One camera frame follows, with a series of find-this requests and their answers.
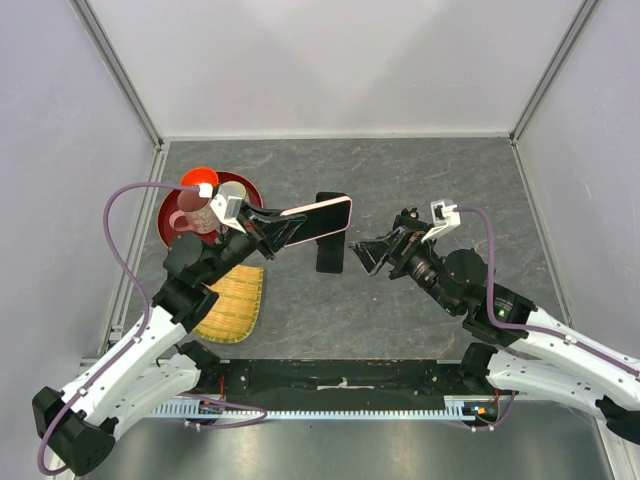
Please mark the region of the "black folding phone stand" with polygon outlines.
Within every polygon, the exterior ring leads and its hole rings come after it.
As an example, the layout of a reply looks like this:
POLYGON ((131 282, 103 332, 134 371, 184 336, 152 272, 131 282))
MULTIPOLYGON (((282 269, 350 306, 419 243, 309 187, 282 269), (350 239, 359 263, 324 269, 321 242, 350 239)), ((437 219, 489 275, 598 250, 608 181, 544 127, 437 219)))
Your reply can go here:
POLYGON ((344 242, 342 234, 327 236, 316 241, 316 271, 326 274, 341 274, 344 265, 344 242))

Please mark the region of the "pink case smartphone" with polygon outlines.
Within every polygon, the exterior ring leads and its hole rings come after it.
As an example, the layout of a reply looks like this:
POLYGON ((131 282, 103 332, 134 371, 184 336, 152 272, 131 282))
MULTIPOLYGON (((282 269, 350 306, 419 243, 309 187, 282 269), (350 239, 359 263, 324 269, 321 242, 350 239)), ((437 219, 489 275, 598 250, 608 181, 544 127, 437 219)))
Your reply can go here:
POLYGON ((352 217, 353 201, 347 195, 287 209, 281 216, 304 215, 305 222, 296 229, 286 246, 294 246, 345 232, 352 217))

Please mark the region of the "black smartphone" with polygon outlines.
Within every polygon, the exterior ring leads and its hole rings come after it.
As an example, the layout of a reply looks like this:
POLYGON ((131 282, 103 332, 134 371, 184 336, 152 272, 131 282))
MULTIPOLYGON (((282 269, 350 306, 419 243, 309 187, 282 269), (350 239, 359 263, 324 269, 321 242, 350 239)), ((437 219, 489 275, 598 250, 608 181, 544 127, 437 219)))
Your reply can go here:
POLYGON ((316 194, 317 202, 325 202, 326 206, 319 213, 318 239, 342 234, 346 240, 346 231, 351 222, 352 199, 341 192, 320 191, 316 194))

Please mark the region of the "black round-base phone holder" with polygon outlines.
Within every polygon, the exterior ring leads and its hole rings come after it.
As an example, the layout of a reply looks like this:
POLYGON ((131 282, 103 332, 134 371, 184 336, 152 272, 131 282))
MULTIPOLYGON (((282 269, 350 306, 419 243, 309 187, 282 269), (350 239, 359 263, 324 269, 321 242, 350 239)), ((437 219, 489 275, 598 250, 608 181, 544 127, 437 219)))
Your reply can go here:
POLYGON ((393 232, 401 234, 424 235, 433 228, 433 224, 420 218, 416 207, 404 208, 394 219, 393 232))

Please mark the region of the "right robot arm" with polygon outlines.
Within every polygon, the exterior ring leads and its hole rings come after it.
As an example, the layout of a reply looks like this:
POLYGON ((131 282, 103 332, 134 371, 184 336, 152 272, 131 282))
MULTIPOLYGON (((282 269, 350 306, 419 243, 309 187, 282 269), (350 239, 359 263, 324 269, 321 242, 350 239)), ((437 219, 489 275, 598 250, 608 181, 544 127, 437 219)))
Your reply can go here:
POLYGON ((473 394, 494 389, 543 396, 588 413, 617 436, 638 443, 638 359, 497 284, 495 235, 484 210, 439 200, 431 212, 431 222, 425 223, 416 210, 403 210, 388 234, 348 247, 369 275, 389 265, 389 279, 411 278, 446 313, 462 318, 476 341, 458 368, 460 386, 473 394), (437 254, 437 240, 460 226, 464 213, 482 219, 487 255, 472 248, 437 254))

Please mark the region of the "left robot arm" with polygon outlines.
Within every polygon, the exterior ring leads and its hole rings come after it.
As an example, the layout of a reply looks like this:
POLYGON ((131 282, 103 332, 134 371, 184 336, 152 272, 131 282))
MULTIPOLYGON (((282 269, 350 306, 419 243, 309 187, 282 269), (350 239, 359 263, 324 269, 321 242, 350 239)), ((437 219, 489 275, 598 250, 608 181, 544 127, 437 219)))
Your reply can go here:
POLYGON ((51 450, 63 463, 51 469, 40 460, 41 472, 86 475, 156 406, 191 389, 215 389, 220 371, 207 361, 212 355, 202 345, 195 357, 179 352, 168 366, 148 368, 211 310, 219 298, 211 285, 254 252, 274 258, 307 221, 300 207, 266 210, 241 203, 223 218, 228 231, 217 243, 210 245, 195 233, 177 236, 163 263, 167 278, 154 296, 143 297, 143 313, 134 326, 83 374, 59 390, 44 387, 34 396, 39 449, 51 450))

